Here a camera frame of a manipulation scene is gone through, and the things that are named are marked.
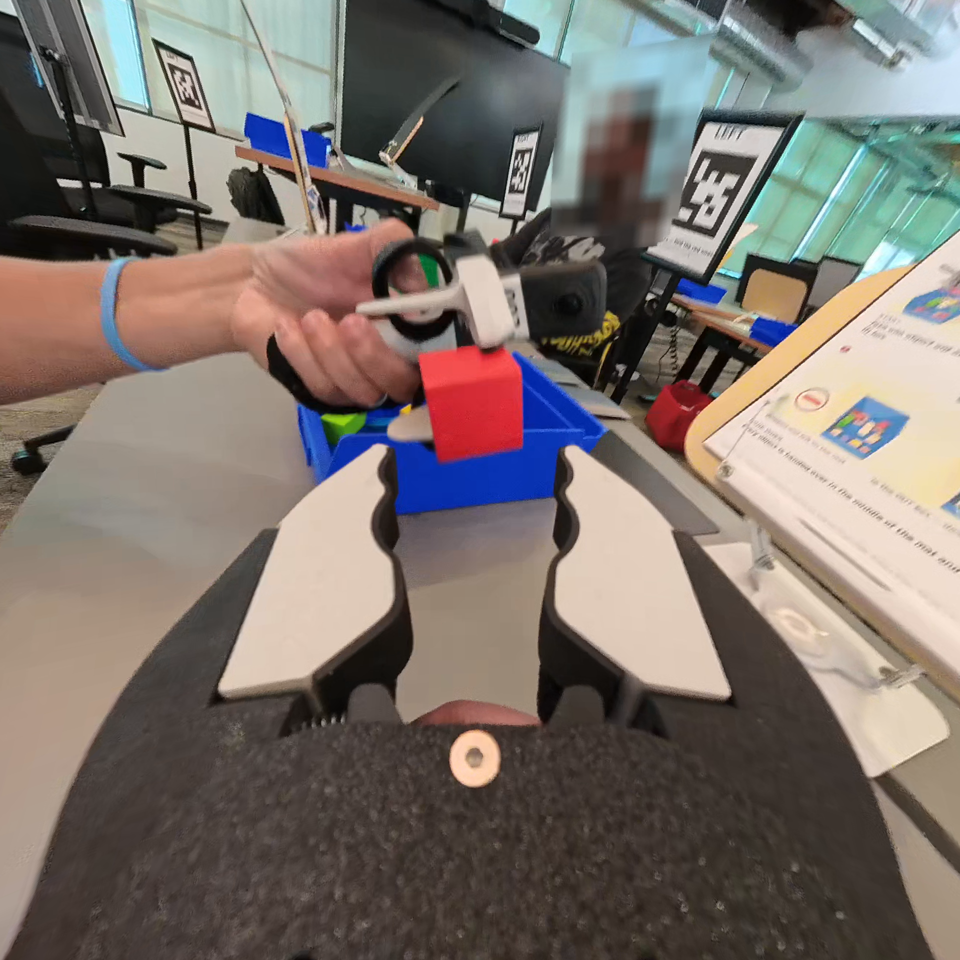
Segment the person's left forearm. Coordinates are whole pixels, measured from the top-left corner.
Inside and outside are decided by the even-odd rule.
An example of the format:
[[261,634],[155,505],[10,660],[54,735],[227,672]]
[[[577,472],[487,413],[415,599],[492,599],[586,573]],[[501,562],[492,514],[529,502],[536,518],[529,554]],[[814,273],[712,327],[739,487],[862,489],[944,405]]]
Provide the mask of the person's left forearm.
[[[119,283],[127,348],[166,370],[239,350],[234,307],[251,277],[247,246],[138,259]],[[1,402],[25,402],[134,374],[102,337],[99,288],[109,261],[1,260]]]

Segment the white board stand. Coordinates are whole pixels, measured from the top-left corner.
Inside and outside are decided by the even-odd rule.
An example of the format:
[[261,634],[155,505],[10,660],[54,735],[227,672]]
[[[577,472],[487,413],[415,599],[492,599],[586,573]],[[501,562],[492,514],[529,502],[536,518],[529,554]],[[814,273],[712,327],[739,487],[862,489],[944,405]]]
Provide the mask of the white board stand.
[[744,542],[705,552],[803,664],[869,778],[949,739],[947,719],[916,682],[889,683],[896,670],[888,660],[781,563],[755,570]]

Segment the blue wristband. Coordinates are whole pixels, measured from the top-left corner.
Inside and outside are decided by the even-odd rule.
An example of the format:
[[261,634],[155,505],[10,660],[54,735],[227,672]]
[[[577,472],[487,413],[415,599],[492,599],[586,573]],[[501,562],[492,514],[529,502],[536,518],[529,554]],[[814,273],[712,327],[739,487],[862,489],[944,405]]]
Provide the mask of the blue wristband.
[[137,257],[125,256],[110,259],[106,264],[99,288],[99,323],[102,339],[113,356],[128,370],[138,374],[161,373],[166,370],[166,367],[152,366],[143,362],[128,349],[119,332],[117,322],[119,283],[125,269],[135,262],[138,262]]

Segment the green wooden block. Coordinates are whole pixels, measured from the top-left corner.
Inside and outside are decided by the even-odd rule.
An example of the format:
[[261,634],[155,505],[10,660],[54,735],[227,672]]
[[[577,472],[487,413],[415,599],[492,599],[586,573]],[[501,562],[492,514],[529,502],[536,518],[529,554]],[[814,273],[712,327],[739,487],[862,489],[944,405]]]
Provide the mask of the green wooden block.
[[368,412],[320,414],[323,436],[330,449],[335,449],[343,438],[363,432],[367,427]]

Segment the grey desk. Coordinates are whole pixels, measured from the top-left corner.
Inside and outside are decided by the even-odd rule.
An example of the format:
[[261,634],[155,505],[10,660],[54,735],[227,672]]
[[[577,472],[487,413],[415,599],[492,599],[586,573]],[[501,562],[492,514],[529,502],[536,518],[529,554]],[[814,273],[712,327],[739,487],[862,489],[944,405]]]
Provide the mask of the grey desk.
[[315,485],[294,402],[228,354],[105,387],[2,537],[2,956],[958,958],[958,869],[901,891],[810,667],[728,583],[743,517],[617,433],[571,449],[588,547],[606,495],[649,502],[732,694],[642,678],[627,718],[290,728],[312,694],[218,692],[268,560],[346,579],[371,538],[387,621],[537,687],[571,546],[547,492],[383,525],[400,450]]

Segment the black monitor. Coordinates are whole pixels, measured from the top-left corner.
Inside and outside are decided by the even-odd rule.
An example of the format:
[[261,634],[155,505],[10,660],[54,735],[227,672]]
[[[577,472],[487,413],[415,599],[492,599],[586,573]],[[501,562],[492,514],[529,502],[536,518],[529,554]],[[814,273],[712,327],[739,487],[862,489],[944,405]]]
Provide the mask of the black monitor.
[[517,133],[538,133],[525,171],[535,210],[570,67],[499,30],[472,2],[344,4],[340,147],[353,160],[501,201]]

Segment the black office chair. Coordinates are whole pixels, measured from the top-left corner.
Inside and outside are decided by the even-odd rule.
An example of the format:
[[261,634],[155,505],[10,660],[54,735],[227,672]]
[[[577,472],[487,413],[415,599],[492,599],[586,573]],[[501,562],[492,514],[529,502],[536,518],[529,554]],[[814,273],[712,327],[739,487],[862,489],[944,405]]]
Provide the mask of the black office chair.
[[1,253],[41,260],[173,257],[177,247],[132,226],[71,217],[62,188],[32,139],[2,147]]

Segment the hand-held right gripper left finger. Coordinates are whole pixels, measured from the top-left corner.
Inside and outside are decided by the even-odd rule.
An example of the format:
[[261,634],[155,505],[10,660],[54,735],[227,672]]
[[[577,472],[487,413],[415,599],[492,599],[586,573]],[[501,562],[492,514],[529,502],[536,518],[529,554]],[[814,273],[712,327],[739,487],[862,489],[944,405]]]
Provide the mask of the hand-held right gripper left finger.
[[366,685],[396,694],[414,645],[397,494],[395,450],[372,446],[283,518],[218,683],[223,700],[292,693],[344,710]]

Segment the small tag board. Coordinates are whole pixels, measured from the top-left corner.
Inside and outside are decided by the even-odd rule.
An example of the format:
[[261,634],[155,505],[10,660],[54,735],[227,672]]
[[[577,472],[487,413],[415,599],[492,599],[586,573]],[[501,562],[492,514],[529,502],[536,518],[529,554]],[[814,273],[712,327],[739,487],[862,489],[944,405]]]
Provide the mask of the small tag board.
[[499,216],[513,222],[525,218],[543,125],[516,129],[511,138],[506,185]]
[[151,43],[180,124],[215,135],[216,126],[194,58],[156,38]]

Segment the red wooden block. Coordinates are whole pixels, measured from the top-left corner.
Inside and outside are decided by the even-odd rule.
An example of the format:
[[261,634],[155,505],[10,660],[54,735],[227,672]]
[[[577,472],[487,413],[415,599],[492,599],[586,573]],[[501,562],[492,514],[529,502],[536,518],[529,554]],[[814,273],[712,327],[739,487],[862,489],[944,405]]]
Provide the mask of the red wooden block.
[[510,351],[460,346],[422,354],[418,365],[438,462],[522,449],[522,371]]

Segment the large tag board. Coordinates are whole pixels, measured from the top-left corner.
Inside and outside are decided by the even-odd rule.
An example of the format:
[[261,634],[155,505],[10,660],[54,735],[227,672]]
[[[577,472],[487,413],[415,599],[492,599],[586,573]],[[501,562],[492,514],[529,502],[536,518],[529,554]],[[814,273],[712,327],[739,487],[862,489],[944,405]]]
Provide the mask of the large tag board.
[[644,252],[661,270],[706,284],[805,114],[704,109],[666,237]]

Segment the wooden table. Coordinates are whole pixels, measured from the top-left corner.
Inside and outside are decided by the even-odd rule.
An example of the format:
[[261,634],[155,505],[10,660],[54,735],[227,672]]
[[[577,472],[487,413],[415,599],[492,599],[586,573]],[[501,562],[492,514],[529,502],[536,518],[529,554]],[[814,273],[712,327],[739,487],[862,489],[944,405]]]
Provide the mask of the wooden table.
[[387,215],[399,213],[415,234],[419,232],[425,211],[440,210],[438,201],[426,193],[367,175],[354,167],[343,172],[337,167],[310,166],[309,174],[319,196],[336,204],[336,216],[330,220],[337,231],[354,222],[357,207]]

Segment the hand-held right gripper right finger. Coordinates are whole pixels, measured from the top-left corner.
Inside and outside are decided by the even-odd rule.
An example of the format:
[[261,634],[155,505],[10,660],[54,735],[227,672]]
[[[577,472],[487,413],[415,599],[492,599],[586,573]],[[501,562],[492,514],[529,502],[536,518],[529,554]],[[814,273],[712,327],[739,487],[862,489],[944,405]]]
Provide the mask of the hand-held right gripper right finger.
[[592,690],[604,710],[650,693],[729,702],[732,686],[670,522],[578,446],[558,451],[554,497],[542,678]]

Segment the red bag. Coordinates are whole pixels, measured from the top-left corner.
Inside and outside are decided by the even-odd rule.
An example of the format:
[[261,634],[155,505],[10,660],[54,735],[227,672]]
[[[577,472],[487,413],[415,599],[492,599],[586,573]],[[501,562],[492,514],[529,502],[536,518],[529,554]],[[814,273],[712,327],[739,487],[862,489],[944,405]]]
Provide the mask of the red bag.
[[679,380],[660,390],[645,415],[645,426],[663,450],[683,453],[690,426],[713,398],[690,380]]

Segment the instruction sheet board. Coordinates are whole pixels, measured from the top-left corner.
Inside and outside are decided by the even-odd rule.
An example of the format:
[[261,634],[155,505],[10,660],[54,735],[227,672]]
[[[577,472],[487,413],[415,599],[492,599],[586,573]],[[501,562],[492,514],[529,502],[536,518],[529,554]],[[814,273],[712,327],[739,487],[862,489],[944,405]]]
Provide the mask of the instruction sheet board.
[[958,700],[959,236],[836,294],[698,414],[703,482]]

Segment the small blue plastic bin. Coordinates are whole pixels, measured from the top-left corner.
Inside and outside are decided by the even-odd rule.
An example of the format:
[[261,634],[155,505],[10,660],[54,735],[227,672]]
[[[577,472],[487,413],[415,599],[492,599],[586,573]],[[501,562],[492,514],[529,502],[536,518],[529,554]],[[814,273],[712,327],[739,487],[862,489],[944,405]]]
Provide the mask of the small blue plastic bin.
[[[287,160],[292,159],[290,143],[282,121],[247,112],[244,136],[253,150]],[[303,129],[301,137],[307,164],[322,169],[328,168],[330,138],[311,129]]]

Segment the person's left hand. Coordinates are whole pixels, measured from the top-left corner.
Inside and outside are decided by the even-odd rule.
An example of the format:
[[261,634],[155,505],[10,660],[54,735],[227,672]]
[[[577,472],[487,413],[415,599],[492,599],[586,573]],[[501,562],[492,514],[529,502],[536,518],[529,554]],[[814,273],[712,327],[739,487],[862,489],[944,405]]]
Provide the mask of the person's left hand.
[[418,366],[355,307],[375,298],[381,251],[413,237],[406,223],[387,219],[362,232],[250,246],[250,278],[231,318],[234,340],[265,363],[273,338],[313,401],[361,409],[411,402],[421,386]]

